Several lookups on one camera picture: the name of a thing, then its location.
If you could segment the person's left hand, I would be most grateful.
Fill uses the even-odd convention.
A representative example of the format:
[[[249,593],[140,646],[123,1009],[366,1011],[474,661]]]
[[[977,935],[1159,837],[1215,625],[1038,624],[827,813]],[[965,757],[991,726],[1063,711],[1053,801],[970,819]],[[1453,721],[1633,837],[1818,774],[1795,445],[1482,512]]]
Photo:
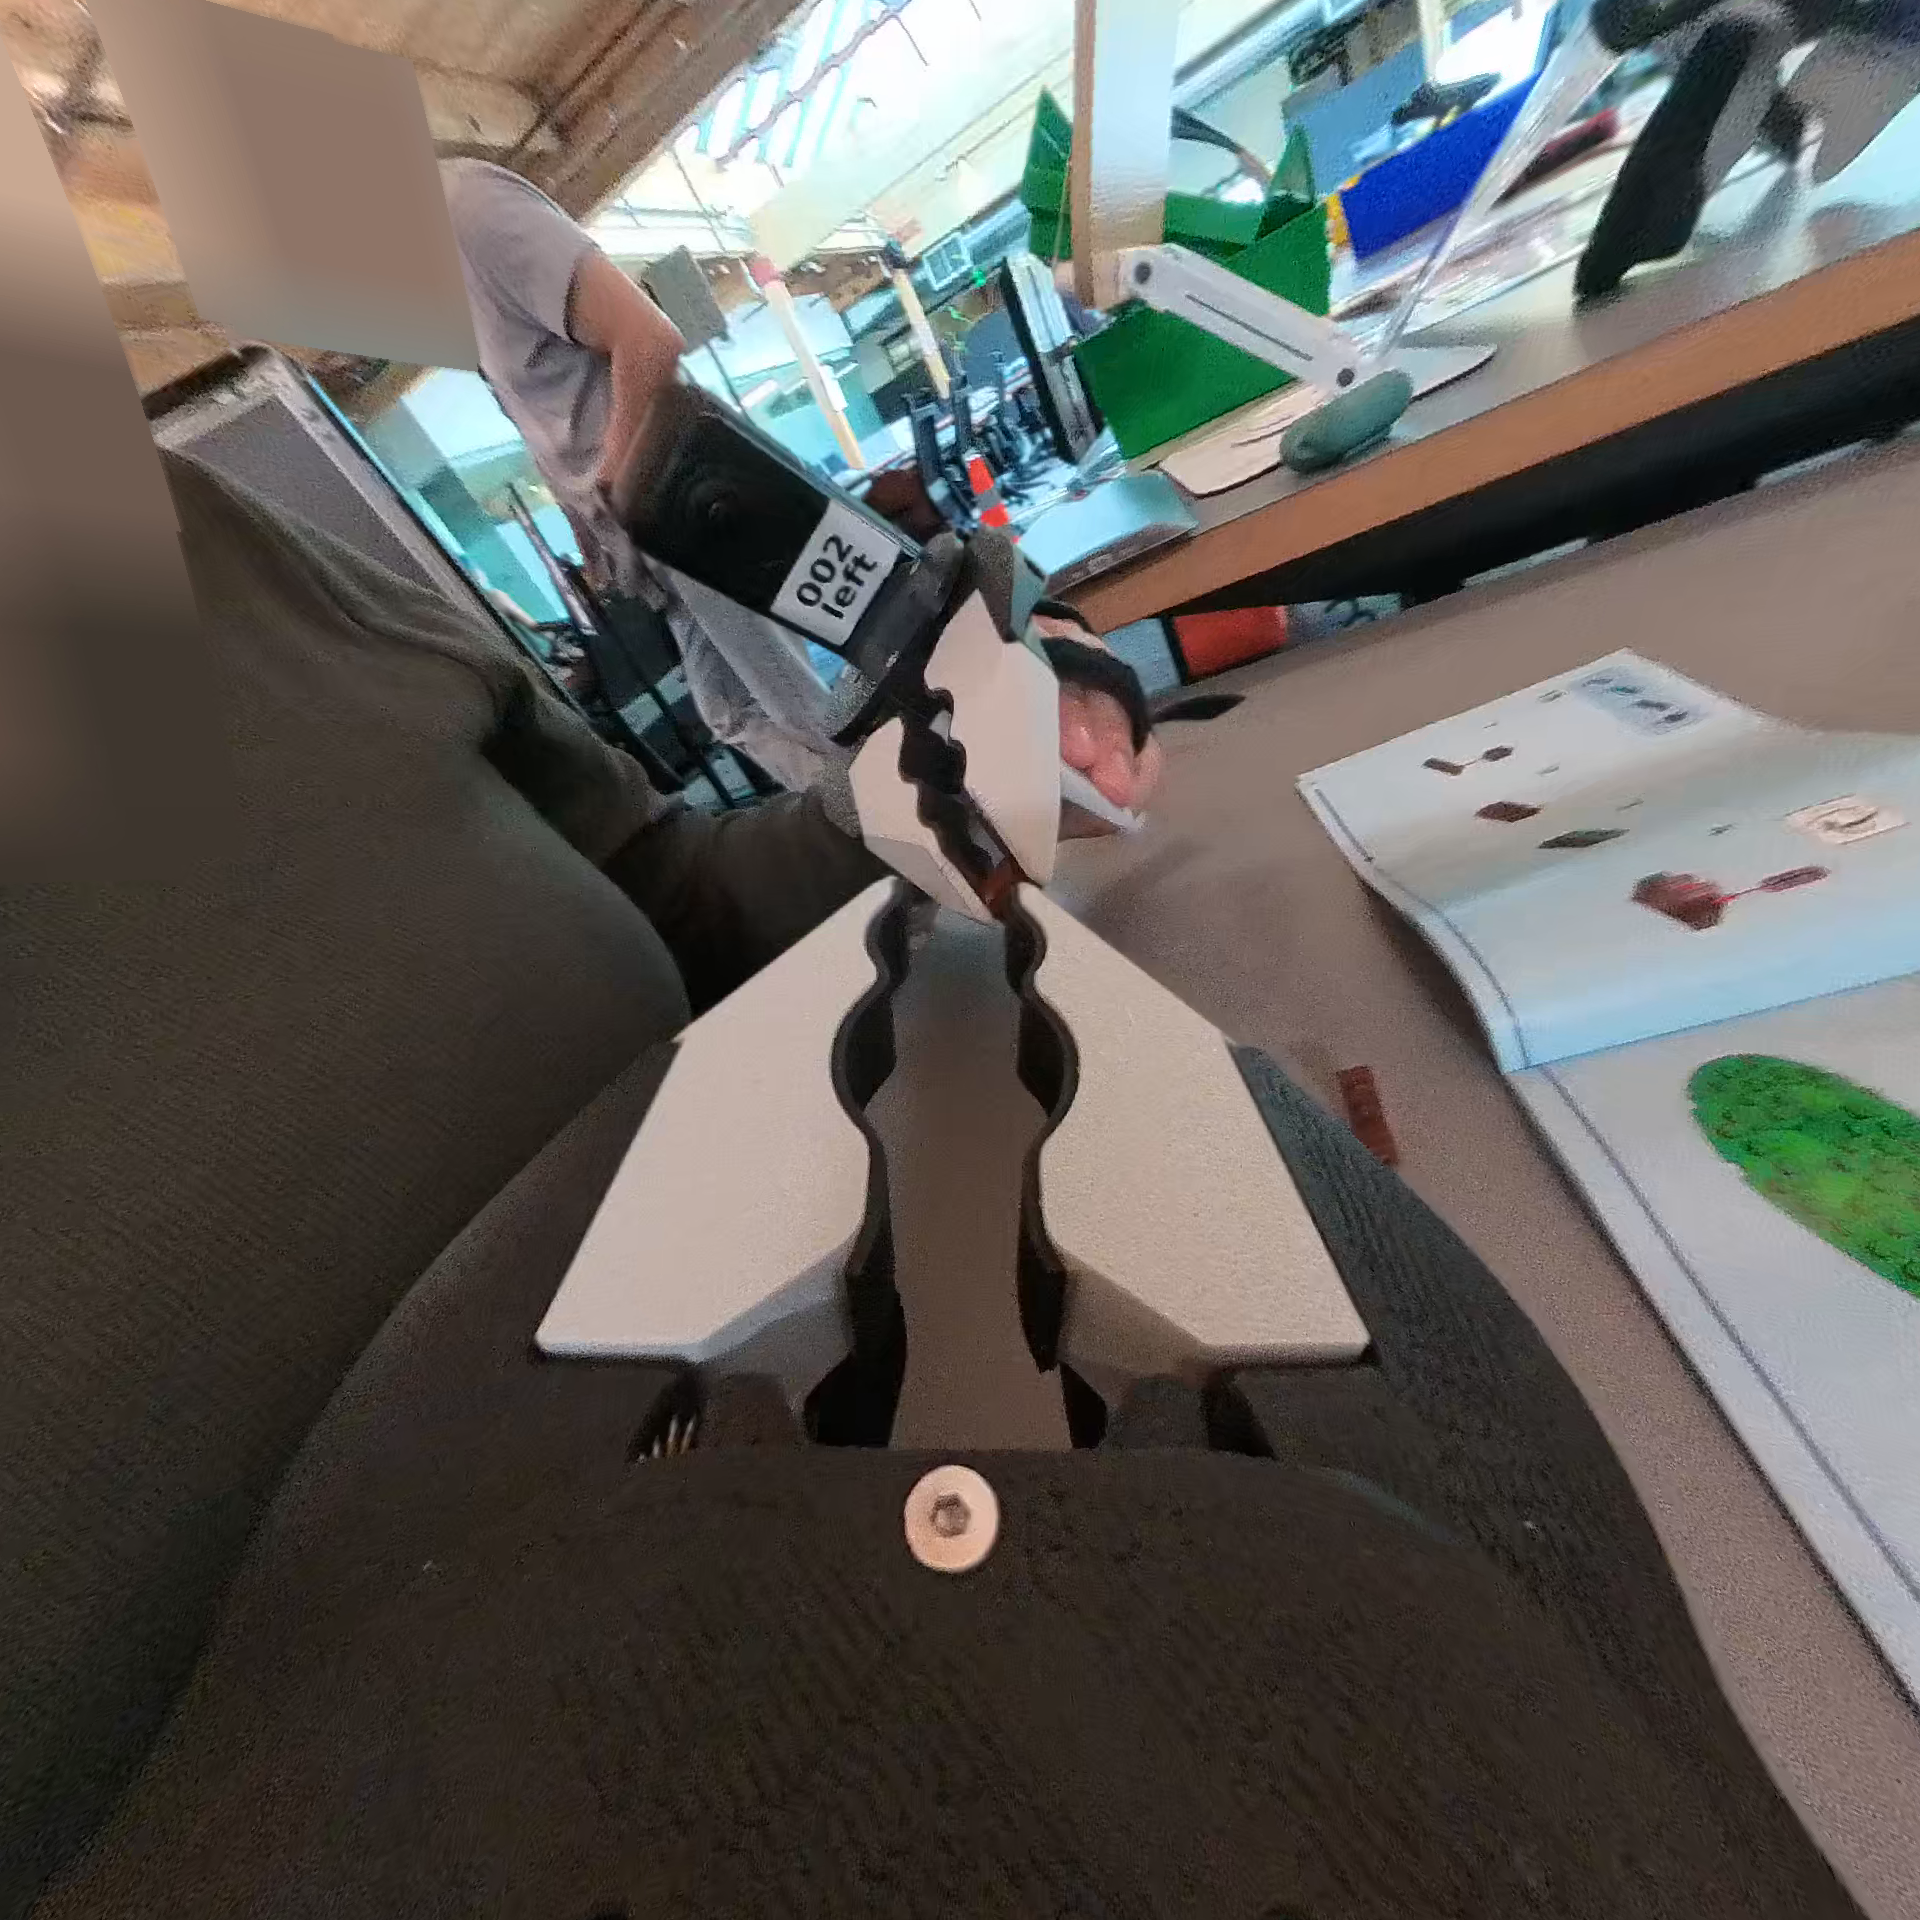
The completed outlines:
[[[1097,649],[1070,646],[1053,669],[1060,764],[1112,809],[1145,813],[1164,755],[1137,673]]]

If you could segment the silver metal case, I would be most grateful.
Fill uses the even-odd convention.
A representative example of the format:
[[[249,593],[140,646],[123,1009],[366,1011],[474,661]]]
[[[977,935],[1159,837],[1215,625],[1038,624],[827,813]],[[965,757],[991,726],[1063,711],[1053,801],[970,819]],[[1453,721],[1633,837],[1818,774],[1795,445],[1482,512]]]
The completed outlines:
[[[598,713],[581,670],[502,611],[448,532],[395,482],[320,384],[286,353],[237,348],[143,395],[157,447],[190,454],[366,562],[478,615],[563,699]]]

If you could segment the grey tray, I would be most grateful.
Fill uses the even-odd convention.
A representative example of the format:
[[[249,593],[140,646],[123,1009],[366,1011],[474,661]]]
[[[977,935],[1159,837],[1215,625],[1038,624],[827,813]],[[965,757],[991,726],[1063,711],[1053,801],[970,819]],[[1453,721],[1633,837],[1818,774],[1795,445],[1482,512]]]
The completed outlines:
[[[1066,600],[1196,532],[1189,497],[1159,470],[1115,475],[1060,498],[1021,527],[1021,553],[1050,595]]]

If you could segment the person's olive clothed torso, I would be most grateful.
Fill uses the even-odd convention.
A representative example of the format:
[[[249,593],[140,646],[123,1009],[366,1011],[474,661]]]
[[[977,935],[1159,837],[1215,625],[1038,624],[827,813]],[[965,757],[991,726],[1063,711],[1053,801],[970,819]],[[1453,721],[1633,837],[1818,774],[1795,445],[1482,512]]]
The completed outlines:
[[[4,881],[4,1916],[166,1717],[287,1456],[496,1189],[683,1018],[668,801],[499,630],[161,454],[184,848]]]

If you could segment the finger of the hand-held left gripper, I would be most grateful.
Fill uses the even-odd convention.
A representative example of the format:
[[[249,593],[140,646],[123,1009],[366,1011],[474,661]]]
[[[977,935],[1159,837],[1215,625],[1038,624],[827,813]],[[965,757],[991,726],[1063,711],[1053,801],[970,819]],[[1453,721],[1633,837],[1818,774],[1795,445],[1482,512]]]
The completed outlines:
[[[946,736],[965,757],[965,779],[1028,884],[1045,884],[1063,826],[1059,682],[1028,643],[1001,632],[983,593],[946,620],[923,669],[929,718],[902,736]]]
[[[946,736],[872,736],[850,758],[861,841],[927,900],[989,922],[977,878],[1001,856],[1001,832],[965,779]]]

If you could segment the wooden table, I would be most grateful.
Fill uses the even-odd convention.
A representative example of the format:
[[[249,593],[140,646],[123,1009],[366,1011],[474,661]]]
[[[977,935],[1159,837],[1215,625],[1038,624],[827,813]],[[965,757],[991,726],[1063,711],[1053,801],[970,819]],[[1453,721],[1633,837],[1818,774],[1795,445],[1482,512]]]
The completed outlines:
[[[1914,200],[1750,227],[1592,310],[1564,274],[1488,303],[1492,361],[1319,478],[1259,478],[1196,532],[1076,593],[1092,625],[1164,613],[1449,595],[1475,574],[1643,527],[1771,466],[1914,420]]]

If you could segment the teal rounded arm base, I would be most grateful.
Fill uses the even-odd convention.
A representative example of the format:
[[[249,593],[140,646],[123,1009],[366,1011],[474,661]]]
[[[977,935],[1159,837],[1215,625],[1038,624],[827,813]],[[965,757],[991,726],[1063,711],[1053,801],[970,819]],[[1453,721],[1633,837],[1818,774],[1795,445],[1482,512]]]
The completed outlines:
[[[1280,466],[1296,475],[1326,473],[1387,439],[1412,403],[1412,379],[1394,368],[1330,397],[1280,439]]]

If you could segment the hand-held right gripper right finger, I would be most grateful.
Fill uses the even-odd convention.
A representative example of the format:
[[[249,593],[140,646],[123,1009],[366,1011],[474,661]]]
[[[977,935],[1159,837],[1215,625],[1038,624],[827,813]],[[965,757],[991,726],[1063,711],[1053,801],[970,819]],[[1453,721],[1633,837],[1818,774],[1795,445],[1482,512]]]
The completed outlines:
[[[1146,1379],[1343,1368],[1368,1332],[1221,1028],[1042,892],[1005,922],[1021,1332],[1104,1405]]]

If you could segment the orange box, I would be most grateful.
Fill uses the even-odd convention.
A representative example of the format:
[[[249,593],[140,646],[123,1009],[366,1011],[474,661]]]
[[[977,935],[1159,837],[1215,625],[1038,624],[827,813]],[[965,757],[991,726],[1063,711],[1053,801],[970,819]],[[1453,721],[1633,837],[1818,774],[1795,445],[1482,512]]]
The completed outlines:
[[[1196,686],[1283,651],[1289,640],[1289,611],[1244,606],[1171,613],[1166,636],[1181,681]]]

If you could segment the wooden post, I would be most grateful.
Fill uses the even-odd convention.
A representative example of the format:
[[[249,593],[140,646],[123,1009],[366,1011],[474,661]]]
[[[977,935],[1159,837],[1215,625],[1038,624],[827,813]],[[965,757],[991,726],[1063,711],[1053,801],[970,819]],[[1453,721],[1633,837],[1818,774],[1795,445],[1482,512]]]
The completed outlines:
[[[1178,2],[1076,2],[1067,159],[1073,293],[1126,301],[1127,260],[1164,239]]]

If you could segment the blue bin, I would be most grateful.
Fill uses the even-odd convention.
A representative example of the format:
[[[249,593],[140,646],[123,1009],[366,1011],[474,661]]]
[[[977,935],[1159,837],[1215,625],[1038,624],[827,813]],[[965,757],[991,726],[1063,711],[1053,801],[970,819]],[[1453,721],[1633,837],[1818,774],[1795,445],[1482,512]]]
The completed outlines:
[[[1355,262],[1387,254],[1413,233],[1455,212],[1510,130],[1510,117],[1467,116],[1340,190]]]

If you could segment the green cardboard box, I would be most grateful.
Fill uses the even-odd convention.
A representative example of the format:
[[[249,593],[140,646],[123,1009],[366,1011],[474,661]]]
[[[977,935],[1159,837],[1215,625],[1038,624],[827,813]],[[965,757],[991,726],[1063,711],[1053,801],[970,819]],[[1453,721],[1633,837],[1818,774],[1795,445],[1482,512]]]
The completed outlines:
[[[1029,252],[1051,267],[1070,260],[1067,165],[1067,116],[1042,92],[1028,136],[1021,206],[1028,210]],[[1259,206],[1169,191],[1164,239],[1313,318],[1329,312],[1326,206],[1313,191],[1304,130],[1287,132]],[[1139,458],[1284,384],[1283,373],[1264,361],[1139,305],[1109,318],[1073,352],[1073,364],[1126,458]]]

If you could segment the flat cardboard sheet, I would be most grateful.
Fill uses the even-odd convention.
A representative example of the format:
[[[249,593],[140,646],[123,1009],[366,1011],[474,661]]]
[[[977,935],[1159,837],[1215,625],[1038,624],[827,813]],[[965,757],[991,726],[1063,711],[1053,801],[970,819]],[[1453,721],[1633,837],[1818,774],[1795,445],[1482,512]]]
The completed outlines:
[[[1492,342],[1463,346],[1400,346],[1377,366],[1361,368],[1355,391],[1377,377],[1400,377],[1410,401],[1449,388],[1492,361]],[[1199,427],[1181,445],[1154,457],[1152,466],[1166,473],[1189,497],[1214,497],[1283,466],[1283,441],[1299,420],[1309,420],[1332,403],[1330,391],[1292,383],[1274,397],[1238,408]]]

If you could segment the black stand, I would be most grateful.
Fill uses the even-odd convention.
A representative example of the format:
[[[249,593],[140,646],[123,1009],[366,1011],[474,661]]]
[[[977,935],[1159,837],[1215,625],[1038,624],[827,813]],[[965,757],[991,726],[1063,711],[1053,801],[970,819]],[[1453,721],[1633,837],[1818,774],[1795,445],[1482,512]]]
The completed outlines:
[[[1573,270],[1573,303],[1671,260],[1730,167],[1761,145],[1812,181],[1840,174],[1918,97],[1914,2],[1596,5],[1612,52],[1661,45],[1673,75],[1645,120]]]

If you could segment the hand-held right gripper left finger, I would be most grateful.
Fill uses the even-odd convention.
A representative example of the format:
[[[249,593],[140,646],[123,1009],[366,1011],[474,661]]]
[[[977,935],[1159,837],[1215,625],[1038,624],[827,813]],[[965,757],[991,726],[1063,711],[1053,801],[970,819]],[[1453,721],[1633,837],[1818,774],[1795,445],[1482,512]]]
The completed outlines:
[[[891,1405],[884,1151],[911,892],[884,881],[683,1028],[539,1325],[541,1357],[761,1377]]]

